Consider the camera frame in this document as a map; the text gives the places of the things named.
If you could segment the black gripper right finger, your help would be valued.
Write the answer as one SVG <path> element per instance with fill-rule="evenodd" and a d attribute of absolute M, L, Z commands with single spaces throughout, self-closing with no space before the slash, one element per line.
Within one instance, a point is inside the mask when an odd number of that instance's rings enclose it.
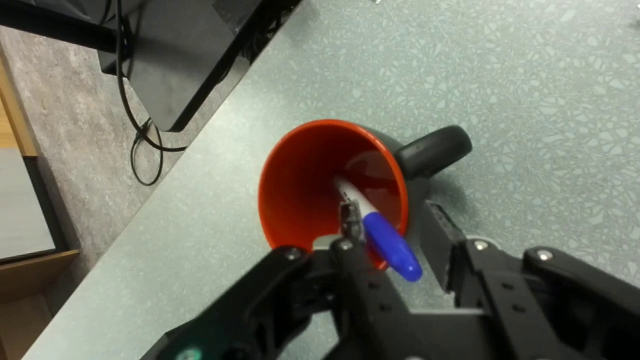
<path fill-rule="evenodd" d="M 435 203 L 421 248 L 456 308 L 476 308 L 502 360 L 640 360 L 640 288 L 568 252 L 523 256 L 469 238 Z"/>

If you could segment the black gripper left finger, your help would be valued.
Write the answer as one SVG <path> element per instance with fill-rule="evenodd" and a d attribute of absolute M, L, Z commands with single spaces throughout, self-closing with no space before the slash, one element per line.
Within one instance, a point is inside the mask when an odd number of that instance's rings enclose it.
<path fill-rule="evenodd" d="M 338 342 L 326 352 L 374 359 L 400 348 L 387 316 L 407 306 L 369 255 L 357 207 L 340 208 L 340 232 L 312 251 L 278 246 L 192 321 L 165 332 L 142 360 L 277 360 L 312 318 L 331 313 Z"/>

